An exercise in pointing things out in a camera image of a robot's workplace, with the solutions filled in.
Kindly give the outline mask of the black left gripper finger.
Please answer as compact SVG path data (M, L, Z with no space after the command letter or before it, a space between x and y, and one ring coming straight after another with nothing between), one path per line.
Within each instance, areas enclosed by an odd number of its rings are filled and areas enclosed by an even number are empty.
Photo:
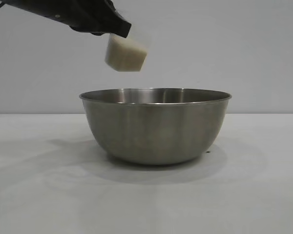
M111 0L96 0L95 19L98 22L96 36L115 34L127 38L132 26L118 13Z

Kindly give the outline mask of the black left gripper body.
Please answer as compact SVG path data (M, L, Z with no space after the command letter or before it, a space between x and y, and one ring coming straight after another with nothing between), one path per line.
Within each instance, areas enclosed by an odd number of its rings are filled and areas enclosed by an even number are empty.
M28 0L31 13L63 23L77 32L100 35L95 14L101 6L99 0Z

